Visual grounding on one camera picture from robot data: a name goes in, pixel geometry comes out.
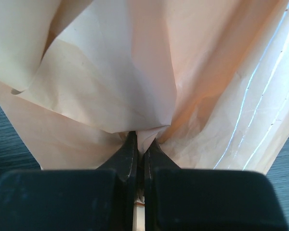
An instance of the brown paper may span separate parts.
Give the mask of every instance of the brown paper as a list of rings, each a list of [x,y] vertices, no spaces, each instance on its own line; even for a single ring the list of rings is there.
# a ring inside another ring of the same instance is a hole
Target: brown paper
[[[0,105],[43,168],[95,168],[136,130],[182,167],[268,170],[289,135],[288,1],[44,4],[48,43],[20,63],[0,43]]]

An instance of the paper sheet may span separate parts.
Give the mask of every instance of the paper sheet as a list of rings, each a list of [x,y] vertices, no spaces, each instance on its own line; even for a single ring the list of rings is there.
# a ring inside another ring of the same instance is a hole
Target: paper sheet
[[[289,135],[289,1],[13,3],[0,105],[45,169],[94,168],[136,130],[182,167],[265,173]]]

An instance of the paper bag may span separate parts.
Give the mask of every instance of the paper bag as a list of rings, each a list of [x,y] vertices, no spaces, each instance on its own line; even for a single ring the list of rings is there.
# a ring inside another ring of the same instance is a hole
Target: paper bag
[[[266,173],[289,135],[289,1],[3,0],[0,105],[44,169],[96,168],[136,130],[181,167]]]

